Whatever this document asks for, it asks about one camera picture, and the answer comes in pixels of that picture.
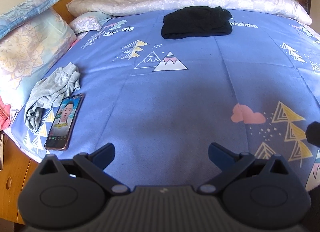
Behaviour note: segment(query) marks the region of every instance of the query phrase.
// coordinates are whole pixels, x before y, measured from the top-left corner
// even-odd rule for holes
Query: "black object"
[[[320,123],[311,123],[306,130],[307,141],[317,147],[320,147]]]
[[[165,15],[161,35],[164,39],[229,35],[230,18],[230,12],[221,7],[191,6]]]
[[[306,232],[298,222],[310,197],[281,155],[259,160],[216,143],[208,154],[223,172],[197,192],[188,185],[130,192],[103,172],[113,144],[72,160],[48,155],[18,199],[25,232]]]

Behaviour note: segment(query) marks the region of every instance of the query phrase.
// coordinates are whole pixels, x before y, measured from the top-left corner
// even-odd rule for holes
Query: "black garment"
[[[164,39],[229,35],[230,18],[230,12],[221,7],[191,6],[165,15],[161,35]]]

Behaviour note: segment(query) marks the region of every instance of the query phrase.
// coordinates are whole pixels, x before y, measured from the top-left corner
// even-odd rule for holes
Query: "phone screen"
[[[82,98],[82,94],[79,94],[63,99],[45,143],[47,150],[66,150],[68,148],[69,138]]]

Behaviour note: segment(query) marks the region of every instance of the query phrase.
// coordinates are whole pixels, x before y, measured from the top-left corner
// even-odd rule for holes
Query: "pink fabric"
[[[0,97],[0,129],[6,129],[11,124],[10,108],[11,106],[5,105]]]
[[[243,121],[245,124],[263,124],[266,122],[263,114],[253,113],[248,106],[240,105],[239,103],[233,108],[231,120],[235,123]]]

